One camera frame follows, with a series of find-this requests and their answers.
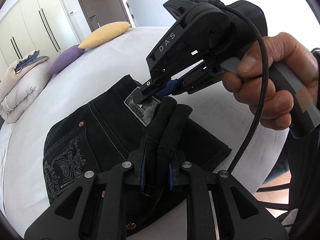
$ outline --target wooden floor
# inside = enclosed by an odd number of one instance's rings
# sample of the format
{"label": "wooden floor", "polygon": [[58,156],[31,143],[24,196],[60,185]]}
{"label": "wooden floor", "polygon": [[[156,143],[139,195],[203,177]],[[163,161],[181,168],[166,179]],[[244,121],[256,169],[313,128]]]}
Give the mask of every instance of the wooden floor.
{"label": "wooden floor", "polygon": [[[262,187],[271,187],[271,186],[276,186],[280,184],[286,184],[290,182],[290,179],[291,179],[291,174],[288,171],[287,173],[280,176],[279,178],[276,178],[273,181],[270,181],[269,183],[262,185]],[[289,189],[272,191],[272,192],[260,192],[260,193],[256,193],[255,197],[260,201],[288,204]],[[281,211],[281,210],[273,210],[273,209],[267,209],[267,210],[271,214],[273,214],[274,217],[277,217],[282,213],[285,213],[285,211]]]}

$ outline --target yellow pillow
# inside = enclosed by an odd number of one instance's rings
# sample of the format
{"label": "yellow pillow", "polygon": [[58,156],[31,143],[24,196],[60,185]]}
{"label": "yellow pillow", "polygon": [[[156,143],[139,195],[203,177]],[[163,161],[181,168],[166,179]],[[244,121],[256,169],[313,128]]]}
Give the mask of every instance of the yellow pillow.
{"label": "yellow pillow", "polygon": [[79,49],[95,48],[103,43],[113,40],[114,38],[125,33],[131,24],[128,22],[114,22],[101,26],[91,33],[82,43],[78,46]]}

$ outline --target hand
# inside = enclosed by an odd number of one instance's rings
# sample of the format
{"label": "hand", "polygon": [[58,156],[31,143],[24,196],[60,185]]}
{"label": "hand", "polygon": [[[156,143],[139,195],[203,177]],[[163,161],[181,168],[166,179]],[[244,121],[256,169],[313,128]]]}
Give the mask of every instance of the hand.
{"label": "hand", "polygon": [[[307,87],[316,104],[319,70],[317,60],[312,53],[288,33],[279,33],[275,37],[264,37],[263,40],[267,48],[269,67],[273,62],[284,60]],[[255,42],[244,55],[238,66],[238,73],[244,78],[255,77],[262,73],[258,42]],[[261,78],[242,83],[236,74],[227,72],[223,74],[222,82],[238,102],[249,105],[251,112],[255,114],[260,97]],[[291,124],[289,112],[292,107],[291,93],[287,90],[276,92],[275,85],[269,79],[266,103],[260,123],[273,130],[284,130]]]}

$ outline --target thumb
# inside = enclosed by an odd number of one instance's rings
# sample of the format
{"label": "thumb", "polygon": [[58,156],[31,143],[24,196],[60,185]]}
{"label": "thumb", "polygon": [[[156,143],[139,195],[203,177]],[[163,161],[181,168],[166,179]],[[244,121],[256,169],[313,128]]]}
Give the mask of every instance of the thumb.
{"label": "thumb", "polygon": [[[274,37],[264,37],[269,67],[273,62],[284,60],[287,66],[299,77],[304,85],[318,77],[318,64],[308,49],[288,33]],[[238,66],[238,73],[244,78],[262,73],[261,51],[256,41],[246,52]]]}

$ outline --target light switch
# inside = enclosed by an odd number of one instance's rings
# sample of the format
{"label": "light switch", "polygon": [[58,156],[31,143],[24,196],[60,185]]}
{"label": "light switch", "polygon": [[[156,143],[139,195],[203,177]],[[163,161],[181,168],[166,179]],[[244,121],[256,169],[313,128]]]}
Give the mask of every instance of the light switch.
{"label": "light switch", "polygon": [[71,15],[74,15],[74,14],[76,14],[77,12],[78,12],[78,10],[74,10],[74,11],[70,12],[70,14],[71,14]]}

